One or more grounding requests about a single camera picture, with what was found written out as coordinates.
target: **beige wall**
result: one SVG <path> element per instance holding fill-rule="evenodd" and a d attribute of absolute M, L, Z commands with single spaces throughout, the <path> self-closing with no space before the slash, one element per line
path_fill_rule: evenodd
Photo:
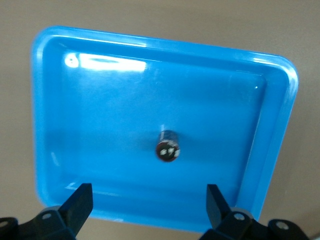
<path fill-rule="evenodd" d="M 65 25 L 283 55 L 300 87 L 260 221 L 320 232 L 320 1 L 0 1 L 0 216 L 43 207 L 34 191 L 29 54 L 41 29 Z M 89 219 L 80 240 L 196 240 L 200 235 Z"/>

